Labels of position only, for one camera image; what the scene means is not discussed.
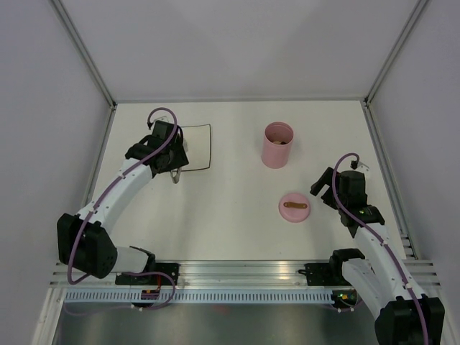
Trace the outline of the pink cylindrical lunch box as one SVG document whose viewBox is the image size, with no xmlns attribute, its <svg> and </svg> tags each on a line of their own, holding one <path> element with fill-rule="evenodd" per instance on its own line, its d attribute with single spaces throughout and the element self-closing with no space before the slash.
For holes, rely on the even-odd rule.
<svg viewBox="0 0 460 345">
<path fill-rule="evenodd" d="M 272 142 L 278 140 L 284 144 Z M 264 130 L 261 159 L 265 166 L 271 169 L 280 169 L 288 163 L 291 147 L 294 140 L 292 127 L 285 122 L 272 122 Z"/>
</svg>

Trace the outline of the metal tongs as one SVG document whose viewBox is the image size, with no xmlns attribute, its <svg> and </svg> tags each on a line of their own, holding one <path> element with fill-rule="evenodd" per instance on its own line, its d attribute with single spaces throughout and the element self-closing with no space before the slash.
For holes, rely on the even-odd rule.
<svg viewBox="0 0 460 345">
<path fill-rule="evenodd" d="M 171 180 L 172 180 L 173 184 L 178 184 L 179 183 L 181 172 L 182 172 L 181 167 L 179 167 L 178 169 L 170 171 L 170 177 L 171 177 Z"/>
</svg>

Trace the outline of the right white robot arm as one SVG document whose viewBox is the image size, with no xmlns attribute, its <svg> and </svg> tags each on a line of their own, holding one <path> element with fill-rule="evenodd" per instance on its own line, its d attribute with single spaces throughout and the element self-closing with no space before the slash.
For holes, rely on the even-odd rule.
<svg viewBox="0 0 460 345">
<path fill-rule="evenodd" d="M 396 255 L 379 209 L 368 204 L 365 175 L 328 167 L 310 193 L 338 211 L 355 246 L 336 249 L 328 276 L 348 282 L 374 317 L 379 344 L 439 344 L 445 308 L 415 281 Z"/>
</svg>

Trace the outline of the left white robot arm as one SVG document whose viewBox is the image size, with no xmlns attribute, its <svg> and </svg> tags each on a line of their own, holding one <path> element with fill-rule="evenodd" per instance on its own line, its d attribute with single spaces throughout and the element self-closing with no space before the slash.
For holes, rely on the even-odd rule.
<svg viewBox="0 0 460 345">
<path fill-rule="evenodd" d="M 180 126 L 157 120 L 149 127 L 152 133 L 127 150 L 121 168 L 100 196 L 77 214 L 65 213 L 58 219 L 58 256 L 69 270 L 99 279 L 112 272 L 131 272 L 143 285 L 155 280 L 153 253 L 136 246 L 118 247 L 110 237 L 124 209 L 146 184 L 163 173 L 177 180 L 189 163 Z"/>
</svg>

